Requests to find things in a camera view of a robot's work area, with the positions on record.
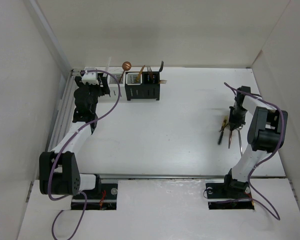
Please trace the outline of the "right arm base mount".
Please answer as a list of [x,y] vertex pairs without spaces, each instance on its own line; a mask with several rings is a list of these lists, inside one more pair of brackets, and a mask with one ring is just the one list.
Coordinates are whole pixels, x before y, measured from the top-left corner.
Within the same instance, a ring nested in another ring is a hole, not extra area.
[[208,182],[206,197],[209,210],[254,210],[250,192],[245,190],[226,189],[223,183]]

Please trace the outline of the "white chopstick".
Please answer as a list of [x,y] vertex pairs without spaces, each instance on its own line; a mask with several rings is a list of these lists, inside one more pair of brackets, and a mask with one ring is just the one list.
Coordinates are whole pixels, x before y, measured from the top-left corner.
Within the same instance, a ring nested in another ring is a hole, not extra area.
[[[105,66],[105,69],[104,69],[106,72],[109,71],[109,67],[110,67],[110,64],[111,64],[111,60],[112,60],[112,57],[110,56],[110,57],[108,58],[107,65]],[[103,74],[103,77],[107,77],[107,76],[108,76],[107,73],[104,73],[104,74]]]

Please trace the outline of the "silver spoon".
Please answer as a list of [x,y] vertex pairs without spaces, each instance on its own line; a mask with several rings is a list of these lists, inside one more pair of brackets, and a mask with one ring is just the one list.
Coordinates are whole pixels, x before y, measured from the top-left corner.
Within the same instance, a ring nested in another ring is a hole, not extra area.
[[242,137],[241,137],[241,130],[242,130],[243,126],[238,127],[237,130],[237,134],[238,134],[238,143],[239,143],[239,151],[240,151],[240,156],[243,155],[243,146],[242,146]]

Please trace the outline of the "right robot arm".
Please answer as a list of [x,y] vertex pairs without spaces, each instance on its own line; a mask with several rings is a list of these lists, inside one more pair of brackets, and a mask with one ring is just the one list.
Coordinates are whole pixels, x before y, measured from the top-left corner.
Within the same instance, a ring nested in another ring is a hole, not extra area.
[[230,107],[228,126],[231,131],[246,124],[246,113],[252,114],[247,133],[247,147],[239,162],[230,169],[222,183],[222,193],[233,197],[249,187],[254,170],[268,161],[283,146],[288,122],[288,112],[277,105],[251,93],[249,86],[233,88],[234,105]]

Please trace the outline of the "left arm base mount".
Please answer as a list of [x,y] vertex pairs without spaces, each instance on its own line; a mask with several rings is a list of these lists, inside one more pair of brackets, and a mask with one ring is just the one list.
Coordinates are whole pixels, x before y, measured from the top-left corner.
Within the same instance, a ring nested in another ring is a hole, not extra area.
[[101,179],[94,189],[84,190],[86,211],[114,211],[117,209],[119,185],[117,180]]

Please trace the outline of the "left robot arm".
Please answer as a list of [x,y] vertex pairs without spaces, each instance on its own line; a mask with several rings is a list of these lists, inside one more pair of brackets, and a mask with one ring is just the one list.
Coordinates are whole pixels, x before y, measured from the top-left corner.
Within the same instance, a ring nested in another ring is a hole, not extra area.
[[108,79],[102,73],[92,72],[74,78],[74,112],[67,134],[51,151],[39,157],[39,188],[43,195],[75,196],[84,191],[90,198],[101,195],[102,186],[97,174],[81,174],[76,156],[96,127],[98,99],[110,93]]

